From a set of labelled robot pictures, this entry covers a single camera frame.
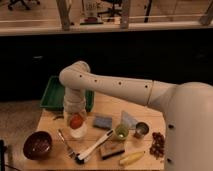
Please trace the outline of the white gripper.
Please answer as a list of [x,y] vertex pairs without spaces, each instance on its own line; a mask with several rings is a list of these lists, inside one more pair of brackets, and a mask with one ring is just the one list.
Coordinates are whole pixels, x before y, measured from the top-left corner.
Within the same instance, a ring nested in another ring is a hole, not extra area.
[[86,119],[87,113],[85,91],[66,88],[63,107],[63,115],[66,124],[70,122],[71,117],[75,113],[79,114],[83,119]]

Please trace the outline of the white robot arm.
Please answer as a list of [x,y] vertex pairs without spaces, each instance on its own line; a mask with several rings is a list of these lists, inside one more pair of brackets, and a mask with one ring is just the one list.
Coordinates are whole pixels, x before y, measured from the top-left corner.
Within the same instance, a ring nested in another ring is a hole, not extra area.
[[165,171],[213,171],[213,86],[201,82],[171,84],[147,79],[95,75],[77,61],[64,68],[64,109],[82,110],[84,92],[96,91],[163,113]]

